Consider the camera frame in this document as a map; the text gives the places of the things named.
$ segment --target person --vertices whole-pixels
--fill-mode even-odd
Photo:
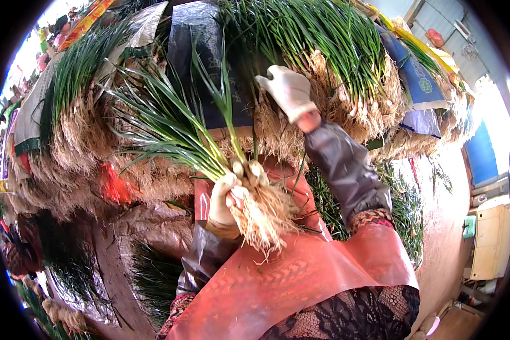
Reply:
[[[297,181],[272,157],[251,161],[259,185],[279,181],[292,191],[301,208],[296,223],[314,231],[283,236],[286,248],[261,263],[264,256],[242,244],[230,210],[243,204],[242,167],[213,188],[196,180],[193,241],[157,339],[404,339],[420,296],[394,230],[389,188],[368,165],[367,149],[321,119],[306,77],[276,65],[268,74],[272,80],[257,76],[261,90],[304,132],[306,153],[353,236],[332,241],[304,176]]]
[[[20,84],[20,90],[23,93],[23,95],[28,94],[29,86],[30,86],[30,83],[27,81],[27,78],[23,77],[23,81]]]
[[[19,98],[21,98],[21,97],[23,96],[23,94],[24,94],[24,92],[23,92],[23,91],[21,91],[21,89],[19,88],[19,86],[15,85],[15,84],[11,87],[11,90],[12,90],[12,91],[13,91],[13,93],[14,93],[17,97],[19,97]]]
[[[70,12],[68,12],[68,18],[70,21],[74,21],[78,16],[77,7],[72,7]]]
[[[74,18],[71,20],[68,20],[68,17],[66,15],[63,15],[62,17],[58,18],[56,20],[56,23],[54,25],[54,40],[53,40],[53,46],[56,48],[59,48],[62,43],[68,38],[68,35],[74,30],[75,26],[81,21],[80,18]]]
[[[47,64],[51,61],[51,58],[47,54],[47,52],[43,53],[41,56],[39,56],[36,59],[36,68],[38,69],[38,72],[45,71]]]
[[[21,95],[21,93],[20,93],[19,88],[18,88],[16,85],[10,86],[10,91],[11,91],[11,92],[13,92],[13,94],[14,94],[14,95],[10,98],[10,102],[11,102],[12,104],[15,104],[15,103],[17,103],[17,102],[20,100],[20,98],[21,98],[21,96],[22,96],[22,95]]]

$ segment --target green onion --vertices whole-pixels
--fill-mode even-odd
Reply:
[[[62,283],[77,303],[108,303],[97,291],[94,279],[94,254],[80,237],[74,222],[58,225],[49,212],[35,218],[43,248],[43,259],[54,278]]]
[[[178,277],[183,271],[180,261],[161,253],[149,244],[134,241],[133,272],[130,275],[140,302],[149,312],[151,323],[160,328],[170,315],[170,303],[176,298]]]
[[[349,2],[330,0],[220,1],[227,33],[250,54],[261,52],[272,64],[284,62],[309,73],[309,55],[320,50],[345,85],[352,101],[385,98],[385,51],[374,23]]]
[[[61,114],[71,114],[79,93],[86,93],[92,79],[110,52],[124,38],[128,20],[102,28],[100,25],[72,44],[56,65],[53,125],[60,124]]]
[[[231,87],[224,47],[223,40],[221,81],[217,87],[200,60],[194,40],[191,79],[204,82],[224,116],[238,158],[246,161],[232,123]],[[107,89],[107,92],[129,107],[127,111],[112,108],[120,119],[135,127],[134,131],[120,132],[110,126],[120,137],[133,140],[120,153],[137,155],[126,167],[145,158],[163,156],[187,165],[216,182],[230,171],[227,159],[206,129],[196,87],[191,88],[187,97],[173,66],[168,63],[167,67],[168,76],[152,61],[148,65],[139,63],[139,70],[116,65],[125,85],[115,90]]]
[[[442,168],[440,162],[435,161],[432,163],[432,192],[436,194],[436,181],[441,180],[442,184],[450,194],[454,194],[454,186],[451,183],[450,177]]]
[[[393,163],[382,161],[374,165],[380,180],[391,189],[391,203],[395,229],[399,234],[414,269],[423,262],[423,208],[415,185],[409,184]]]
[[[311,165],[306,173],[306,181],[314,195],[315,209],[321,215],[323,222],[329,229],[333,240],[346,241],[351,235],[342,221],[340,203],[331,193],[331,189],[321,175],[318,167]]]
[[[407,45],[407,47],[410,49],[415,58],[418,59],[419,63],[422,64],[427,69],[427,71],[439,75],[444,79],[447,79],[440,70],[440,68],[438,67],[438,65],[436,64],[436,62],[431,57],[429,57],[427,53],[423,52],[421,48],[419,48],[416,44],[409,41],[408,39],[401,38],[400,40],[405,45]]]

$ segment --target green onion bundle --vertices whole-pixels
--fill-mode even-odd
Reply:
[[[211,80],[192,46],[191,83],[201,80],[211,93],[213,102],[226,122],[236,157],[242,162],[246,175],[239,178],[249,192],[243,199],[244,208],[231,208],[245,242],[267,259],[270,251],[285,247],[281,235],[297,231],[292,222],[295,208],[289,196],[279,188],[261,186],[252,182],[250,168],[242,151],[232,123],[231,87],[222,43],[221,77],[217,87]],[[125,85],[107,92],[127,105],[128,109],[114,107],[116,114],[127,123],[129,131],[112,130],[123,138],[133,140],[122,150],[138,156],[129,165],[146,158],[163,156],[179,164],[188,165],[203,173],[210,180],[217,180],[231,172],[228,161],[212,140],[204,123],[204,113],[196,86],[191,86],[187,96],[174,68],[169,64],[170,79],[164,71],[150,61],[148,66],[139,64],[139,70],[117,66]]]
[[[391,189],[391,214],[414,269],[423,262],[423,206],[417,188],[409,184],[391,161],[374,164],[378,178]]]
[[[75,302],[106,303],[97,290],[93,254],[82,242],[81,226],[74,222],[58,225],[48,211],[41,211],[34,223],[38,226],[46,267]]]
[[[134,251],[130,279],[136,286],[135,292],[144,297],[140,302],[147,308],[151,323],[161,327],[170,315],[170,303],[176,298],[183,266],[147,243],[133,241],[131,245]]]
[[[193,49],[192,60],[193,69],[203,78],[215,104],[224,114],[234,149],[240,159],[245,160],[232,126],[227,68],[224,64],[221,65],[222,86],[221,90],[218,90],[201,66],[202,61],[196,49]],[[114,132],[120,137],[134,140],[123,153],[138,154],[127,167],[145,158],[163,156],[190,166],[214,182],[229,171],[227,159],[205,127],[202,106],[195,87],[188,97],[176,71],[170,66],[171,79],[154,63],[147,66],[139,63],[139,70],[116,67],[122,74],[125,85],[117,90],[108,89],[108,92],[126,104],[130,111],[116,106],[112,109],[135,129],[130,132]]]
[[[237,0],[222,1],[220,7],[230,34],[273,64],[281,63],[281,54],[289,67],[310,73],[311,54],[320,51],[335,74],[336,87],[344,89],[343,100],[357,104],[354,109],[387,99],[381,84],[385,50],[378,31],[348,2]]]
[[[86,93],[92,79],[110,52],[121,42],[128,20],[107,28],[96,26],[64,52],[56,65],[53,93],[54,125],[60,124],[61,114],[71,112],[80,93]]]
[[[427,69],[427,71],[439,75],[442,78],[446,79],[436,62],[427,55],[427,53],[423,52],[421,48],[419,48],[416,44],[411,42],[408,39],[401,38],[401,41],[407,45],[407,47],[410,49],[412,54],[415,56],[415,58],[418,59],[419,63],[423,65]]]

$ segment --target white wall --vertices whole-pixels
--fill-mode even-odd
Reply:
[[[365,2],[370,3],[386,17],[392,19],[397,15],[404,17],[414,0],[366,0]]]
[[[455,32],[455,20],[463,20],[464,8],[457,0],[426,0],[415,17],[412,34],[423,43],[430,43],[425,36],[430,28],[442,34],[444,41]]]

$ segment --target light green stool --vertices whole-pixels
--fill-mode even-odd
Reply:
[[[467,215],[464,218],[463,238],[469,238],[476,233],[476,215]]]

